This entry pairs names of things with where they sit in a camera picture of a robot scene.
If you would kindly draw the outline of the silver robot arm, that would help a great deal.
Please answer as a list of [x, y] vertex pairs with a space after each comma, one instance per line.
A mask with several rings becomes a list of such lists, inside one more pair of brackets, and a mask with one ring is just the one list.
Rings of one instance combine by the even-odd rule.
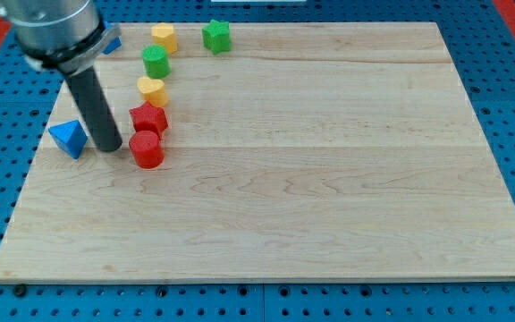
[[90, 68], [121, 35], [106, 26], [92, 0], [1, 0], [0, 15], [30, 61], [42, 69], [72, 76]]

